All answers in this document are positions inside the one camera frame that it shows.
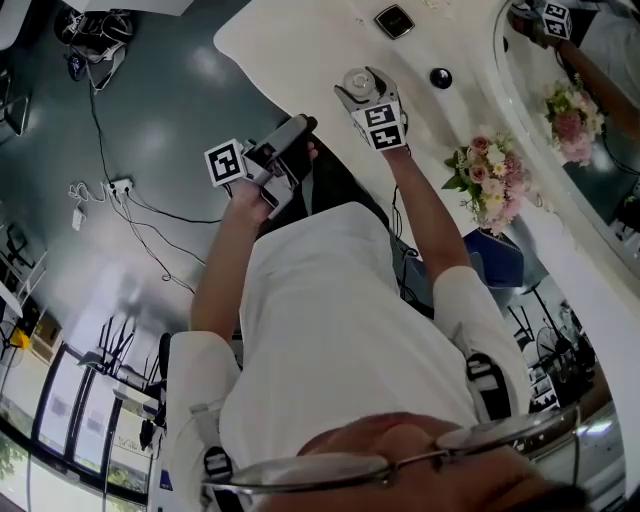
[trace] floor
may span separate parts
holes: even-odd
[[[233,137],[260,139],[283,119],[213,46],[215,32],[245,3],[196,0],[178,18],[136,16],[127,58],[96,97],[96,108],[108,173],[131,177],[138,200],[192,219],[218,219],[227,198],[211,186],[203,152]],[[104,175],[88,82],[69,77],[66,48],[52,27],[50,17],[33,44],[0,55],[15,70],[16,90],[32,95],[27,132],[0,146],[0,199],[48,248],[36,299],[73,329],[67,341],[75,338],[78,348],[94,344],[96,322],[115,311],[146,319],[153,336],[184,328],[191,293],[162,281],[163,270],[108,203],[83,205],[82,230],[71,227],[76,201],[67,195],[69,185],[82,180],[101,197]],[[132,216],[202,259],[216,230],[136,206]],[[140,229],[170,271],[195,286],[201,265]]]

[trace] eyeglasses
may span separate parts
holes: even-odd
[[[435,451],[399,462],[391,462],[380,455],[303,455],[255,464],[224,479],[205,479],[202,485],[204,488],[247,495],[323,491],[373,482],[390,485],[396,473],[411,464],[432,461],[432,464],[440,465],[446,459],[476,455],[525,438],[543,435],[545,431],[563,423],[573,426],[576,446],[573,474],[575,485],[580,448],[578,406],[454,430],[435,441]]]

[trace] flower bouquet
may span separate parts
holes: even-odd
[[[502,233],[520,211],[530,186],[529,172],[513,150],[511,135],[475,137],[444,163],[455,174],[442,188],[468,193],[470,199],[461,204],[478,225],[495,236]]]
[[[602,133],[604,117],[577,78],[577,85],[556,82],[546,86],[545,118],[551,125],[553,146],[569,162],[584,167],[591,160],[596,135]]]

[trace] window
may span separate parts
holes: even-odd
[[[69,352],[63,354],[42,416],[38,438],[59,454],[64,453],[71,412],[84,374],[77,362]]]
[[[25,350],[20,364],[6,371],[0,396],[0,416],[30,437],[49,365]]]
[[[141,426],[142,418],[123,407],[113,436],[108,474],[110,483],[146,493],[149,485],[151,450],[143,450],[140,446],[138,438]]]
[[[98,411],[91,411],[87,418],[87,428],[94,434],[104,435],[104,429],[106,428],[104,415]]]
[[[112,379],[98,373],[94,374],[73,456],[76,463],[96,473],[100,473],[102,466],[107,426],[115,402],[112,388]]]
[[[0,494],[27,510],[28,454],[0,432]]]
[[[106,512],[145,512],[145,507],[118,499],[114,496],[107,496]]]
[[[51,397],[50,409],[53,414],[61,418],[71,414],[71,406],[57,395]]]
[[[31,512],[102,512],[102,493],[31,459]]]

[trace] glasses frame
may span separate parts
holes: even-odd
[[[581,424],[581,413],[580,407],[576,404],[573,407],[569,407],[563,410],[564,412],[574,412],[576,413],[576,419],[573,426],[573,442],[575,446],[575,457],[574,457],[574,470],[573,470],[573,484],[575,485],[578,480],[578,469],[580,464],[580,436],[578,434],[578,427]],[[387,465],[384,468],[381,468],[376,471],[371,471],[369,473],[358,475],[354,477],[344,478],[342,480],[333,480],[330,482],[310,482],[310,483],[301,483],[301,484],[276,484],[276,485],[253,485],[253,484],[234,484],[229,480],[233,478],[233,476],[225,477],[227,480],[220,481],[216,479],[205,479],[202,482],[202,486],[204,488],[211,488],[215,491],[231,491],[235,494],[243,494],[247,496],[257,496],[257,495],[268,495],[268,494],[289,494],[289,493],[299,493],[299,492],[312,492],[312,491],[328,491],[333,489],[344,489],[346,487],[354,487],[358,485],[365,485],[370,483],[380,483],[384,486],[392,485],[393,479],[402,468],[407,467],[411,464],[415,464],[417,462],[425,462],[428,460],[435,460],[438,467],[444,463],[447,459],[454,459],[460,457],[467,457],[471,455],[478,455],[480,453],[486,453],[488,451],[494,450],[496,448],[500,448],[502,446],[506,446],[512,443],[515,443],[519,440],[531,437],[535,434],[540,434],[545,432],[550,427],[558,424],[560,421],[564,419],[563,414],[561,412],[558,413],[554,418],[544,422],[539,426],[534,426],[526,431],[521,431],[514,433],[512,435],[504,436],[503,438],[497,439],[492,442],[487,442],[481,446],[475,446],[471,448],[460,448],[460,449],[440,449],[427,453],[423,453],[420,455],[416,455],[414,457],[409,457],[407,459],[403,459],[398,462],[391,462],[388,459],[385,459],[382,455],[379,455],[381,460],[386,460]],[[435,441],[435,445],[438,445],[438,441],[444,438],[447,434],[440,436]],[[358,457],[358,454],[347,454],[345,455]]]

